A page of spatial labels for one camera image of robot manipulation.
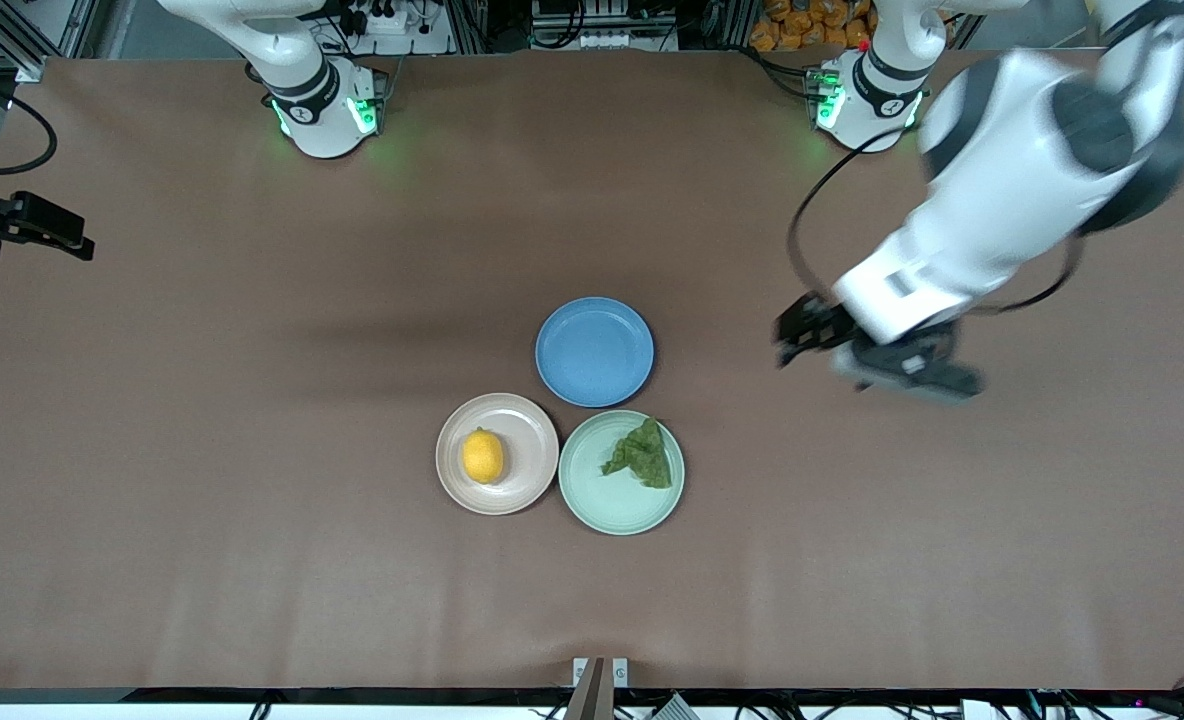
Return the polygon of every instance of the blue plate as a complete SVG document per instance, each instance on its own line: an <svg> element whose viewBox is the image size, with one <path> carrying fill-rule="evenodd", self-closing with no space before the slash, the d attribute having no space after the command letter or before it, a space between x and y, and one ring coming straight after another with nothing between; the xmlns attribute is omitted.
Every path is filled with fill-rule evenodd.
<svg viewBox="0 0 1184 720"><path fill-rule="evenodd" d="M637 392L655 364L655 340L632 307L609 297L560 306L538 332L538 374L561 400L606 407Z"/></svg>

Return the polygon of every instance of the table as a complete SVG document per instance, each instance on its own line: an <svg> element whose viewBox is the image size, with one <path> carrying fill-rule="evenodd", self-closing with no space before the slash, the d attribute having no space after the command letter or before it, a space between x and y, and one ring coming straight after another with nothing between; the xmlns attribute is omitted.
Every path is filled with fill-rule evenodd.
<svg viewBox="0 0 1184 720"><path fill-rule="evenodd" d="M99 246L0 261L0 687L514 687L590 652L684 687L1184 673L1184 186L1057 296L970 320L990 387L948 409L776 368L784 229L842 152L740 56L410 59L337 161L260 92L234 62L53 60L24 90L62 147L0 193ZM11 114L0 163L39 142ZM807 255L835 277L924 188L912 142L856 161ZM470 397L532 397L561 437L592 414L532 360L583 295L654 328L628 406L686 452L644 536L436 480Z"/></svg>

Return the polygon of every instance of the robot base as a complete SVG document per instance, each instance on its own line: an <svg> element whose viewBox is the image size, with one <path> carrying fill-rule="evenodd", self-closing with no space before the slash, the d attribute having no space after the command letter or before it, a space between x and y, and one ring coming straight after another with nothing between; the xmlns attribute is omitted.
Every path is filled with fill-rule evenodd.
<svg viewBox="0 0 1184 720"><path fill-rule="evenodd" d="M281 131L313 158L339 158L353 150L382 128L382 101L387 95L387 76L378 78L374 70L360 68L345 58L330 58L339 70L340 90L321 111L316 123L301 124L281 110Z"/></svg>
<svg viewBox="0 0 1184 720"><path fill-rule="evenodd" d="M897 115L892 115L889 118L880 117L876 109L854 91L854 68L862 56L860 50L848 50L839 58L822 64L822 72L836 73L836 77L839 77L839 84L836 85L831 97L821 101L815 108L813 117L817 128L836 137L836 142L841 142L851 150L883 131L908 127L915 122L916 107L920 107L924 96L924 94L919 94L916 99L908 102ZM889 137L877 140L867 146L863 152L888 150L899 141L899 137L902 135L890 133Z"/></svg>

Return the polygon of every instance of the green plate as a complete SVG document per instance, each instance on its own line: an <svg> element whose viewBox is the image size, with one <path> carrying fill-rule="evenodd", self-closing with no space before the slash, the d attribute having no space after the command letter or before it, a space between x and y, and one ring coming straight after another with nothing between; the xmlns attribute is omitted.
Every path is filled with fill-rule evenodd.
<svg viewBox="0 0 1184 720"><path fill-rule="evenodd" d="M686 486L686 461L676 438L662 424L671 471L670 488L646 488L629 469L601 475L601 464L614 455L614 443L644 419L645 414L633 410L610 410L584 420L565 442L560 465L556 465L561 497L593 531L611 536L633 536L662 523L680 501L680 491Z"/></svg>

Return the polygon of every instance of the plate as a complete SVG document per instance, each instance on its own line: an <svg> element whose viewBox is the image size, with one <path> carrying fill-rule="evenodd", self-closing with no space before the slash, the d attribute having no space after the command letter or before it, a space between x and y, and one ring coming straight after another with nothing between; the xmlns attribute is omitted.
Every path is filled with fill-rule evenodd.
<svg viewBox="0 0 1184 720"><path fill-rule="evenodd" d="M463 439L483 427L504 446L504 470L482 484L463 470ZM542 407L522 396L496 392L464 401L445 420L436 439L436 474L461 506L482 515L506 515L543 495L556 472L556 429Z"/></svg>
<svg viewBox="0 0 1184 720"><path fill-rule="evenodd" d="M552 313L534 343L543 384L561 400L606 407L637 392L655 364L650 327L632 307L583 297Z"/></svg>
<svg viewBox="0 0 1184 720"><path fill-rule="evenodd" d="M610 410L592 416L574 430L561 451L561 497L570 510L590 528L610 536L633 536L662 523L675 509L686 487L686 461L668 427L664 452L671 471L668 489L646 488L632 470L601 475L601 464L614 455L614 445L641 427L645 414L633 410Z"/></svg>

